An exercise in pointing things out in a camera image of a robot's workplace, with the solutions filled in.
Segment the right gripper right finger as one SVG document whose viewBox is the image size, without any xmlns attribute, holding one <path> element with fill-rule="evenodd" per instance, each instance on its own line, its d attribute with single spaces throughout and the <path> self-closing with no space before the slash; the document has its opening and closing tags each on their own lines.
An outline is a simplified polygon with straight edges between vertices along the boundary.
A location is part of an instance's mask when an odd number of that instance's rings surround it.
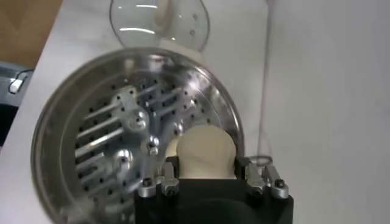
<svg viewBox="0 0 390 224">
<path fill-rule="evenodd" d="M 236 156 L 235 176 L 244 180 L 249 194 L 263 195 L 269 191 L 273 198 L 284 200 L 289 197 L 289 187 L 279 175 L 269 155 Z"/>
</svg>

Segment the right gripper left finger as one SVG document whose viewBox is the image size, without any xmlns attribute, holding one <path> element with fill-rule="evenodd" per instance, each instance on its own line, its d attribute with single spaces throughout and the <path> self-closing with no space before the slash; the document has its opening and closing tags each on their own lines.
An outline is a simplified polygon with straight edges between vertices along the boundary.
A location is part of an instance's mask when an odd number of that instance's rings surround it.
<svg viewBox="0 0 390 224">
<path fill-rule="evenodd" d="M 159 189 L 165 197 L 175 196 L 179 191 L 179 157 L 169 156 L 163 162 L 149 159 L 140 171 L 140 197 L 154 197 Z"/>
</svg>

